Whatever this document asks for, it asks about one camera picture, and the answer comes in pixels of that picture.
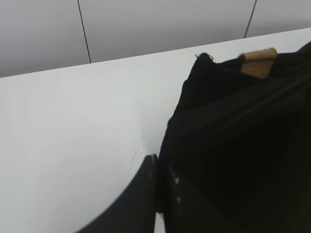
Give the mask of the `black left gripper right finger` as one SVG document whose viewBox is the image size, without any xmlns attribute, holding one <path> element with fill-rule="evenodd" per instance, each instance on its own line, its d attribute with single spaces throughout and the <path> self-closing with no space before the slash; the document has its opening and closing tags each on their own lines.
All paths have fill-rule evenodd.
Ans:
<svg viewBox="0 0 311 233">
<path fill-rule="evenodd" d="M 189 182 L 169 167 L 166 172 L 164 223 L 167 233 L 200 233 L 200 212 L 195 190 Z"/>
</svg>

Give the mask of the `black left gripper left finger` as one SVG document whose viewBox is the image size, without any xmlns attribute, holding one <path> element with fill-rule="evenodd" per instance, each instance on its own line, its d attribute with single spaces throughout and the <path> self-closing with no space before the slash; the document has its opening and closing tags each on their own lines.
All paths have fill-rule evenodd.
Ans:
<svg viewBox="0 0 311 233">
<path fill-rule="evenodd" d="M 126 189 L 81 233 L 153 233 L 157 201 L 157 156 L 147 155 Z"/>
</svg>

